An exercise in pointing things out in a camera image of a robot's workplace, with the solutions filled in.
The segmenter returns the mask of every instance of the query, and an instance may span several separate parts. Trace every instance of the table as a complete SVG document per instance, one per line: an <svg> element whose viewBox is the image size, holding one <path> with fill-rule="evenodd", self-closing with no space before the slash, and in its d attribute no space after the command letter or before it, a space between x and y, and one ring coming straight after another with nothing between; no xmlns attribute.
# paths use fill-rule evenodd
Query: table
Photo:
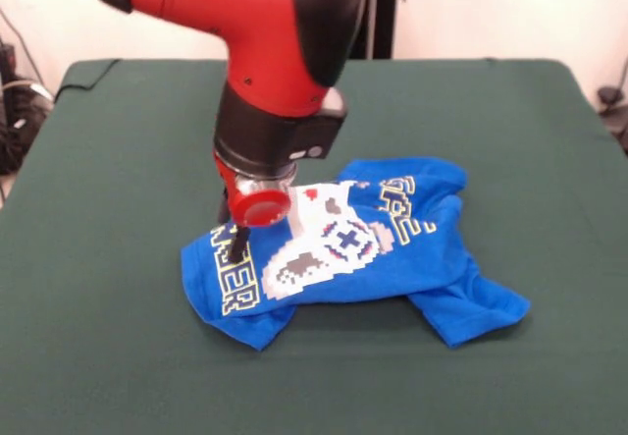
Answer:
<svg viewBox="0 0 628 435"><path fill-rule="evenodd" d="M198 321L179 252L215 224L224 76L68 71L0 212L2 433L628 433L628 164L566 67L351 62L338 143L301 168L465 168L464 240L532 309L455 351L405 299L301 308L263 353Z"/></svg>

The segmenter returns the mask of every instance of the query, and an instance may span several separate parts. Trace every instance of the white wall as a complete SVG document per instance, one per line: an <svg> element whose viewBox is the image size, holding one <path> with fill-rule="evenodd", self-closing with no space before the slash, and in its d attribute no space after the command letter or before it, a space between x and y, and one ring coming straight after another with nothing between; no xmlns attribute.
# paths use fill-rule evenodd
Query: white wall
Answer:
<svg viewBox="0 0 628 435"><path fill-rule="evenodd" d="M223 42L97 0L0 0L55 89L75 60L224 58ZM5 38L15 40L0 22ZM396 58L554 58L571 67L592 102L616 83L628 55L628 0L408 0ZM26 59L22 72L31 75Z"/></svg>
<svg viewBox="0 0 628 435"><path fill-rule="evenodd" d="M397 25L397 58L557 59L592 102L628 56L628 0L408 0Z"/></svg>

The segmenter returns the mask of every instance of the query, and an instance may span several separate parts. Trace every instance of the red robot arm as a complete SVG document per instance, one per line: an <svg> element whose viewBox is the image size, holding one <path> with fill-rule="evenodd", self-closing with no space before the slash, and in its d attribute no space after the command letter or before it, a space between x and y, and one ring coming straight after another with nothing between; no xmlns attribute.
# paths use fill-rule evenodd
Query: red robot arm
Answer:
<svg viewBox="0 0 628 435"><path fill-rule="evenodd" d="M214 148L229 212L243 227L282 219L295 162L325 158L347 114L333 86L365 0L103 1L227 42Z"/></svg>

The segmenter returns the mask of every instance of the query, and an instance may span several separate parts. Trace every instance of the blue t-shirt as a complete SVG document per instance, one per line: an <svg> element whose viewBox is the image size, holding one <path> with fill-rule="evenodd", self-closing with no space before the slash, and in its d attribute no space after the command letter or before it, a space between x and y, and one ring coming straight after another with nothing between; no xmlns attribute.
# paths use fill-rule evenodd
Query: blue t-shirt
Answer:
<svg viewBox="0 0 628 435"><path fill-rule="evenodd" d="M182 250L183 287L207 324L256 350L308 303L407 296L451 348L520 321L529 302L483 277L457 230L466 175L435 158L356 160L332 183L291 189L281 223L234 224Z"/></svg>

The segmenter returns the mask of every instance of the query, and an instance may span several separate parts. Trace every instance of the printed graphic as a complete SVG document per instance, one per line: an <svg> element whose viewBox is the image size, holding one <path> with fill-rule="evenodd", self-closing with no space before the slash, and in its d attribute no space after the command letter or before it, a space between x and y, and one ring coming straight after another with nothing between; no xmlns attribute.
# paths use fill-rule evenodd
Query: printed graphic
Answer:
<svg viewBox="0 0 628 435"><path fill-rule="evenodd" d="M284 299L306 286L366 267L380 252L392 250L393 233L383 224L371 228L348 205L355 182L323 184L291 191L288 223L293 239L264 268L268 299Z"/></svg>
<svg viewBox="0 0 628 435"><path fill-rule="evenodd" d="M412 201L408 198L416 191L414 178L394 178L380 183L382 191L380 199L384 206L381 211L386 211L391 216L394 231L401 245L408 245L412 237L419 234L434 234L437 230L433 222L419 222L412 217Z"/></svg>
<svg viewBox="0 0 628 435"><path fill-rule="evenodd" d="M237 310L255 307L260 301L259 283L251 261L250 247L246 246L240 263L229 261L229 245L236 236L235 225L215 229L211 235L211 246L215 248L214 259L218 281L223 296L223 315Z"/></svg>

